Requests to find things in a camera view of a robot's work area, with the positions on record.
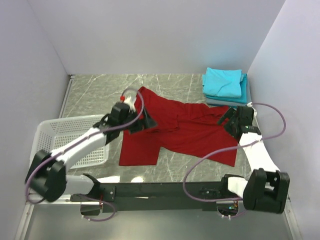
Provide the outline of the red t-shirt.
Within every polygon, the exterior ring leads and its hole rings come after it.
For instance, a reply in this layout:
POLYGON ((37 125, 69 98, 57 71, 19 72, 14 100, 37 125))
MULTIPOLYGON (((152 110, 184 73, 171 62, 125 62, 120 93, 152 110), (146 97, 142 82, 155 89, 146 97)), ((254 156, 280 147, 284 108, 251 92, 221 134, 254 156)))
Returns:
POLYGON ((228 107, 182 103, 163 98, 144 86, 139 92, 143 99, 137 98, 135 107, 140 109, 144 103, 157 125, 132 134, 124 131, 120 166, 156 165, 161 148, 202 158, 213 151, 237 146, 237 140, 218 124, 228 107))

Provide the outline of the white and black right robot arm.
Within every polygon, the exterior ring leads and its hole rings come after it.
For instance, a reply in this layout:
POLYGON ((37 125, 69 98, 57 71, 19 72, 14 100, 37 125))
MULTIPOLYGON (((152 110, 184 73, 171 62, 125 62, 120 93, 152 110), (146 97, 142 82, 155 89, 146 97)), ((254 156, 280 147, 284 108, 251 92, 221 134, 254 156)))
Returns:
POLYGON ((255 113, 251 106, 230 107, 217 122, 238 141, 251 169, 249 180, 228 176, 219 193, 226 200, 237 194, 246 210, 281 214, 285 210, 290 176, 271 159, 259 127, 253 125, 255 113))

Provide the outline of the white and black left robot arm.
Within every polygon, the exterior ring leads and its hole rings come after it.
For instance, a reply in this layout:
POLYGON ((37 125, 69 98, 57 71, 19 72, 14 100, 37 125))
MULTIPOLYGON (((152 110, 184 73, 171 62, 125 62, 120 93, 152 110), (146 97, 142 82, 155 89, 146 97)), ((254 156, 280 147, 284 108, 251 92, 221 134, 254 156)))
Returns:
POLYGON ((101 183, 89 174, 68 175, 69 169, 82 158, 116 139, 120 132, 134 134, 157 126, 145 106, 136 111, 127 103, 117 102, 87 132, 70 143, 50 152, 38 151, 25 179, 25 193, 30 190, 44 201, 54 202, 63 194, 83 195, 94 201, 104 195, 101 183))

